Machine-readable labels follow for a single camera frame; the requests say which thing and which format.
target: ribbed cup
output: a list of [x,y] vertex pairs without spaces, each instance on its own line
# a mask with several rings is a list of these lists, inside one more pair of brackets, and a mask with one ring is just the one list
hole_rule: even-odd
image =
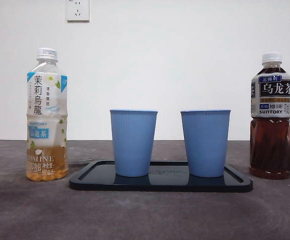
[[206,178],[222,176],[231,110],[180,113],[190,174]]
[[110,110],[116,174],[140,177],[149,173],[157,113]]

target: black tray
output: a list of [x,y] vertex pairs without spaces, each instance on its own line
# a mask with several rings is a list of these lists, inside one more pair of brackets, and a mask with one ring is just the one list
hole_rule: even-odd
[[246,193],[253,189],[253,182],[228,164],[223,176],[198,177],[189,173],[186,161],[151,161],[148,175],[126,177],[115,174],[114,161],[99,160],[75,173],[69,187],[103,191]]

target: bottle label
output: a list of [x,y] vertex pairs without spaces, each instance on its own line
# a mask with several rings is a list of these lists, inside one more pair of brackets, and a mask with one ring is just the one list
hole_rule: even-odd
[[251,82],[253,118],[290,118],[290,76],[264,73]]
[[58,178],[68,169],[67,77],[29,72],[27,94],[27,176]]

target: wall socket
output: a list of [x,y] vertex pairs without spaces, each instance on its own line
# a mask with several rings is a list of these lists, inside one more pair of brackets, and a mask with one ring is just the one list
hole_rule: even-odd
[[90,21],[90,0],[66,0],[68,22]]

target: dark gray countertop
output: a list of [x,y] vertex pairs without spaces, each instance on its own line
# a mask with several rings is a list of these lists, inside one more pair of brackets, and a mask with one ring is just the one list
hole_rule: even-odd
[[[110,141],[68,141],[69,174],[25,176],[26,142],[0,140],[0,240],[290,240],[290,178],[249,174],[249,141],[229,141],[226,162],[249,176],[247,193],[77,191],[75,171],[113,159]],[[155,141],[152,161],[185,161],[183,141]]]

